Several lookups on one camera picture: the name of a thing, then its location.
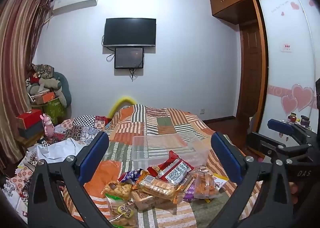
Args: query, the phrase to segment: transparent plastic container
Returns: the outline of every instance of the transparent plastic container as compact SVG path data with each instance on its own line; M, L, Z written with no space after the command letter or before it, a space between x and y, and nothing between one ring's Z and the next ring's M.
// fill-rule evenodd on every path
M193 133L134 136L131 160L135 169L164 163L172 150L193 167L206 165L209 148Z

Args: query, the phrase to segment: tv screen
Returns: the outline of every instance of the tv screen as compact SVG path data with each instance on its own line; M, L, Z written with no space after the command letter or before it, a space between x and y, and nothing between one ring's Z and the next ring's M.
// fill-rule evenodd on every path
M104 47L156 45L156 19L109 18L104 28Z
M116 48L115 68L143 68L143 48Z

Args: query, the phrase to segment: finger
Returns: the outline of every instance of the finger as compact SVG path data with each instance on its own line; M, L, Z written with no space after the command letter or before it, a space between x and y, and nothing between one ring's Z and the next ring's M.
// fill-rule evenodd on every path
M291 194L297 193L297 191L298 191L298 186L297 186L295 183L289 182L289 186L290 186Z
M296 203L298 203L298 197L296 196L292 196L292 203L295 205Z

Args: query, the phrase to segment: sliding closet door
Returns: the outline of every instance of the sliding closet door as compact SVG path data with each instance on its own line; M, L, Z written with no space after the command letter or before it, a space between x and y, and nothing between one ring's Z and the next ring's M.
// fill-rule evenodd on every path
M287 146L297 143L268 129L291 112L309 116L315 66L308 22L299 0L259 0L268 40L268 91L259 133Z
M315 62L315 81L320 78L320 13L313 0L299 0L306 15L312 40L312 48ZM319 111L316 108L316 92L311 107L310 126L317 132Z

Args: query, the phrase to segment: striped curtain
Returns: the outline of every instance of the striped curtain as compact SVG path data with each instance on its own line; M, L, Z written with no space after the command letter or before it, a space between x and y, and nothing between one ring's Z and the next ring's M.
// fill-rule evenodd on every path
M31 109L25 80L50 0L5 0L0 5L0 171L22 154L16 116Z

